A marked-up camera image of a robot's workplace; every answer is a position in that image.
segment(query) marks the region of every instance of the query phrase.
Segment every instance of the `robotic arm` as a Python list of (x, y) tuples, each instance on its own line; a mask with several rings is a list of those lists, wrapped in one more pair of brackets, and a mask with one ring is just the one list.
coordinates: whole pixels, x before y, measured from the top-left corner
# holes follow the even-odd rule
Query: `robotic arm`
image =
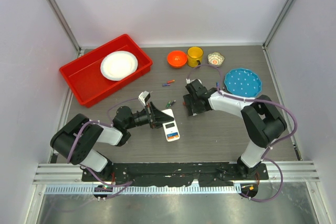
[[(89, 124), (82, 135), (71, 156), (73, 165), (81, 164), (95, 170), (98, 176), (106, 179), (110, 176), (112, 162), (93, 150), (95, 143), (107, 143), (114, 146), (122, 146), (130, 138), (128, 129), (149, 124), (152, 129), (161, 128), (163, 123), (174, 121), (174, 118), (158, 110), (152, 102), (148, 102), (150, 94), (142, 92), (138, 99), (144, 106), (141, 111), (132, 113), (127, 106), (118, 108), (113, 119), (113, 127), (102, 124)], [(68, 157), (71, 147), (82, 126), (89, 122), (89, 118), (83, 114), (77, 114), (50, 141), (50, 146), (62, 156)]]
[[(207, 90), (197, 79), (187, 84), (186, 88), (189, 94), (184, 95), (183, 99), (189, 116), (209, 110), (220, 110), (244, 120), (250, 142), (237, 161), (238, 172), (243, 176), (253, 174), (266, 148), (287, 128), (285, 120), (276, 107), (266, 103), (238, 101), (225, 97), (223, 96), (226, 94), (224, 91), (220, 91), (222, 94), (219, 94), (216, 88)], [(258, 100), (270, 101), (270, 98), (261, 95)]]

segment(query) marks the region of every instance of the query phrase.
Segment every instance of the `red plastic bin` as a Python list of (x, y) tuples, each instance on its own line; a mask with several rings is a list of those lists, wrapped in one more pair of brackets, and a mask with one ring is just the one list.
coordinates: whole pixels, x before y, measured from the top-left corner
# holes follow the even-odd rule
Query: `red plastic bin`
[[(128, 51), (138, 59), (138, 68), (120, 81), (106, 79), (100, 72), (102, 60), (112, 52)], [(127, 34), (98, 47), (59, 69), (79, 104), (91, 107), (151, 70), (153, 61)]]

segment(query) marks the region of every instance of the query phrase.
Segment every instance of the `white backdrop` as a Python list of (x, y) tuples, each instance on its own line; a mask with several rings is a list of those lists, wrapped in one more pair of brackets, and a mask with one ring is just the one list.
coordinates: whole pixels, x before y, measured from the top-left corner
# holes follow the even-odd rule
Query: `white backdrop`
[(56, 0), (81, 46), (264, 42), (286, 0)]
[(298, 145), (313, 160), (335, 216), (336, 0), (296, 0), (269, 47)]
[(58, 69), (76, 52), (46, 0), (0, 0), (0, 10), (0, 216), (15, 224), (50, 155), (67, 91)]

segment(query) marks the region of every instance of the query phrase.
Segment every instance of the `blue plate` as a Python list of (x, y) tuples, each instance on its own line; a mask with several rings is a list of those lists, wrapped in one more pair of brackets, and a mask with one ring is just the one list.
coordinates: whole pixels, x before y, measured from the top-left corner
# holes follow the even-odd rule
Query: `blue plate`
[(245, 68), (232, 69), (226, 74), (224, 84), (227, 91), (241, 97), (256, 97), (262, 87), (258, 75)]

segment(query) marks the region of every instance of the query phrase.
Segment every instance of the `yellow cup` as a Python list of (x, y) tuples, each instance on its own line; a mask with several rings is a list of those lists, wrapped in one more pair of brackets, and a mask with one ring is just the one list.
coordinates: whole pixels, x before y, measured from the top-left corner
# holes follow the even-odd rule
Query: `yellow cup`
[(192, 68), (197, 67), (202, 62), (203, 50), (200, 47), (191, 47), (188, 49), (188, 65)]

